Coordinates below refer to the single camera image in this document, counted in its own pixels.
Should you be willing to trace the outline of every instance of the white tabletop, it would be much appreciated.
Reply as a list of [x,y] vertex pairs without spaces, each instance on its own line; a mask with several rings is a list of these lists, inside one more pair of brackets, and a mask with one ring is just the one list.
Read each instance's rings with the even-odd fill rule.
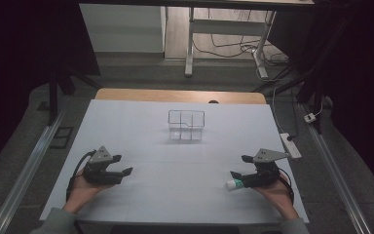
[[[170,110],[206,114],[202,140],[169,139]],[[104,145],[120,172],[133,167],[120,185],[102,191],[78,214],[79,220],[117,223],[279,223],[280,214],[252,189],[228,191],[230,171],[254,174],[241,156],[260,148],[284,152],[266,104],[206,104],[92,100],[59,178],[43,210],[65,203],[69,178],[84,154]],[[277,161],[293,181],[295,208],[309,222],[287,159]]]

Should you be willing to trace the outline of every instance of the sleeve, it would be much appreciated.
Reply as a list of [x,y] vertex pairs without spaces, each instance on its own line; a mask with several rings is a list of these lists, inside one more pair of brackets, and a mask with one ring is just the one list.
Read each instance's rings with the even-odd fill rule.
[[62,209],[52,208],[44,224],[30,234],[69,234],[75,221],[74,214]]
[[280,228],[282,234],[309,234],[309,230],[301,217],[284,221]]

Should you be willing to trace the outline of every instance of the hand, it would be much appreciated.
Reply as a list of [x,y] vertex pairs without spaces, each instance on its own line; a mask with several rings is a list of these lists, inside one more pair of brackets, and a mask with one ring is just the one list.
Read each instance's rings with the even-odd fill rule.
[[[287,181],[284,175],[280,174],[280,176]],[[267,186],[253,187],[253,189],[261,193],[276,209],[278,209],[284,220],[299,217],[299,214],[291,203],[286,186],[279,180]]]
[[63,206],[64,210],[73,214],[78,213],[100,191],[113,186],[88,183],[82,176],[82,173],[83,170],[77,173],[72,192],[69,195],[68,201]]

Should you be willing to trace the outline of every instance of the white wall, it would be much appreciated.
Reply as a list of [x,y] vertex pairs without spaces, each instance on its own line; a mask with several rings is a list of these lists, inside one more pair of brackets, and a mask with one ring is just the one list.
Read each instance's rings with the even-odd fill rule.
[[96,52],[164,51],[164,7],[80,4]]

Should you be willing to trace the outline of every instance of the small bottle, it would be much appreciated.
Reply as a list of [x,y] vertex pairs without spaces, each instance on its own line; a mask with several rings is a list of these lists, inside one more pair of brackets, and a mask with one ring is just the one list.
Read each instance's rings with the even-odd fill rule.
[[226,188],[229,191],[232,191],[232,190],[236,190],[236,189],[239,189],[239,188],[244,188],[244,184],[239,179],[233,179],[233,180],[229,180],[229,181],[226,182]]

